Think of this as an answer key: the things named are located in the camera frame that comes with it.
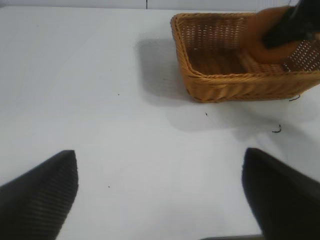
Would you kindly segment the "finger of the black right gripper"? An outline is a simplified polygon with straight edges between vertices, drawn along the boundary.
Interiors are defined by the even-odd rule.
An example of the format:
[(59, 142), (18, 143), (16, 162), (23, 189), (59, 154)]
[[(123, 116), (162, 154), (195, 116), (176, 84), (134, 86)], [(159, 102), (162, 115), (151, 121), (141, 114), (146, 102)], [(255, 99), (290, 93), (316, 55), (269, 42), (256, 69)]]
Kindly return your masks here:
[(320, 41), (303, 40), (283, 63), (285, 72), (314, 72), (320, 70)]
[(262, 38), (266, 48), (276, 48), (293, 41), (313, 40), (320, 32), (320, 1), (300, 0), (290, 7)]

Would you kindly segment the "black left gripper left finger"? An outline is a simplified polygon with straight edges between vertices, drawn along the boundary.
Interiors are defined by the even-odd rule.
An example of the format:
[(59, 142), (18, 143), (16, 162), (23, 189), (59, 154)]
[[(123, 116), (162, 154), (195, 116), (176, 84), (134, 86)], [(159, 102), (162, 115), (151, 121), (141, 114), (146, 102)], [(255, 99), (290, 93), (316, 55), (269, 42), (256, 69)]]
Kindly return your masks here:
[(0, 187), (2, 240), (55, 240), (79, 189), (74, 150), (63, 150)]

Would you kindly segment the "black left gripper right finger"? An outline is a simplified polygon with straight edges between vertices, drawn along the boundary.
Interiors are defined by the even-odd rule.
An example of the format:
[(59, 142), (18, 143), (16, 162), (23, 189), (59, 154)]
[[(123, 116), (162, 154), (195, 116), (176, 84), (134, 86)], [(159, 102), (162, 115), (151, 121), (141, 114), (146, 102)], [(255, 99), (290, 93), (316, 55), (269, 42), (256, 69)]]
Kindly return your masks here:
[(320, 183), (258, 149), (248, 148), (242, 187), (266, 240), (320, 238)]

